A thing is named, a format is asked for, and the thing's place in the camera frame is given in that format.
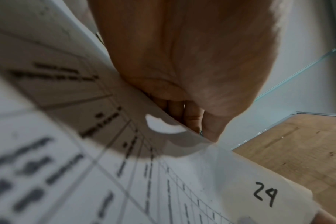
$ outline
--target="digit 2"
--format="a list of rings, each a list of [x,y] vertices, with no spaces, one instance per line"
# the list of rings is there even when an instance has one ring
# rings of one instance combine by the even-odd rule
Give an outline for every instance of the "digit 2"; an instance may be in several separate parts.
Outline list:
[[[260,185],[260,188],[258,188],[255,192],[254,192],[254,196],[259,199],[260,201],[263,201],[263,198],[261,198],[258,193],[261,192],[264,189],[264,184],[260,183],[260,182],[256,182],[257,185]],[[265,191],[265,193],[270,197],[270,202],[269,202],[269,206],[272,208],[272,205],[274,203],[274,199],[278,193],[277,189],[274,188],[269,188],[268,190]]]

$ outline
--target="white wall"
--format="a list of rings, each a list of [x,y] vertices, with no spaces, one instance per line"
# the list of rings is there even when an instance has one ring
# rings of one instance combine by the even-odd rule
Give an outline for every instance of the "white wall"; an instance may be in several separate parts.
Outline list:
[[[280,54],[260,94],[334,47],[329,0],[295,0]],[[231,150],[295,111],[336,113],[336,53],[254,102],[228,124],[218,144]]]

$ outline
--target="finger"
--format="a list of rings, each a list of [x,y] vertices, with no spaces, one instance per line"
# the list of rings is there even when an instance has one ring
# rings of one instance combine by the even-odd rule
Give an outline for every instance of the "finger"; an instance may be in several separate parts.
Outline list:
[[[175,120],[182,122],[184,101],[168,101],[168,114]]]
[[[204,137],[212,142],[217,142],[231,120],[232,118],[217,117],[205,111],[202,118],[202,133]]]
[[[183,114],[184,124],[194,132],[200,133],[203,114],[204,110],[196,103],[193,101],[187,101],[185,103]]]
[[[162,110],[167,109],[168,102],[166,100],[156,98],[154,96],[151,97],[152,101],[157,104]]]

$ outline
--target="wooden board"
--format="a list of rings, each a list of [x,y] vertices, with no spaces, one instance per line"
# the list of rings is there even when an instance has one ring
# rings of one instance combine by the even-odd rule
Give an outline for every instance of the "wooden board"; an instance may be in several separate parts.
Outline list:
[[[336,117],[296,114],[234,152],[312,190],[336,217]]]

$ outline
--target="handwritten number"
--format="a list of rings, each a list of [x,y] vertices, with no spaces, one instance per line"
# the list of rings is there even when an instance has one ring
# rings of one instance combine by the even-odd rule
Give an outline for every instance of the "handwritten number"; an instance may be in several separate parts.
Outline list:
[[[261,192],[261,191],[264,189],[264,184],[262,184],[262,183],[260,183],[260,182],[256,182],[256,185],[260,185],[261,187],[260,187],[258,190],[256,190],[256,191],[254,192],[253,195],[254,195],[257,199],[263,201],[263,199],[258,195],[258,193]]]
[[[271,198],[269,206],[272,208],[272,205],[274,203],[274,199],[276,197],[276,194],[278,193],[278,190],[274,189],[274,188],[270,188],[270,189],[266,190],[265,193]]]

